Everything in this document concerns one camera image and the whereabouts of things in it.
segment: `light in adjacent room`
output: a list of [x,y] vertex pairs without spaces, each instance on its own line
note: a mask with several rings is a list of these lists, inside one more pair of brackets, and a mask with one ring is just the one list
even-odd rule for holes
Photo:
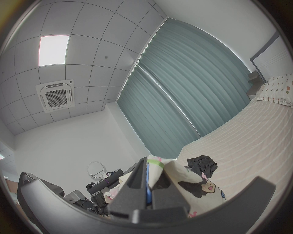
[[65,64],[69,35],[44,36],[40,40],[39,67]]

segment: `headboard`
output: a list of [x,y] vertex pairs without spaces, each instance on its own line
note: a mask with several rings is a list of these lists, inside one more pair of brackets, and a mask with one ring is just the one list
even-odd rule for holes
[[271,76],[293,73],[293,60],[278,32],[275,32],[250,61],[264,82],[267,82]]

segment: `air conditioner vent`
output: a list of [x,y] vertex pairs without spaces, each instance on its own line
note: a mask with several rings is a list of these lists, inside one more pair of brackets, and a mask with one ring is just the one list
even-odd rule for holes
[[73,80],[62,80],[36,86],[45,113],[75,106]]

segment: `gray nightstand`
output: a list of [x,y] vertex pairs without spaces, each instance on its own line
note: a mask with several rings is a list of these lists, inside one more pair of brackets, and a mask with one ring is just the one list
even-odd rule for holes
[[248,95],[249,99],[252,100],[255,97],[256,92],[261,88],[261,86],[264,84],[264,82],[261,79],[261,77],[259,76],[259,74],[257,73],[257,71],[250,73],[248,76],[249,76],[248,82],[252,83],[253,85],[246,92],[246,94]]

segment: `curtain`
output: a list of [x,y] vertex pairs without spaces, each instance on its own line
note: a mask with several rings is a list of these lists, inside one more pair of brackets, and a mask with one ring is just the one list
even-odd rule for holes
[[149,151],[177,158],[248,103],[249,71],[208,33],[168,18],[117,101]]
[[139,67],[134,68],[117,103],[153,155],[175,159],[183,146],[200,138],[172,101]]
[[139,65],[163,87],[205,136],[250,101],[249,71],[220,41],[190,24],[168,18]]

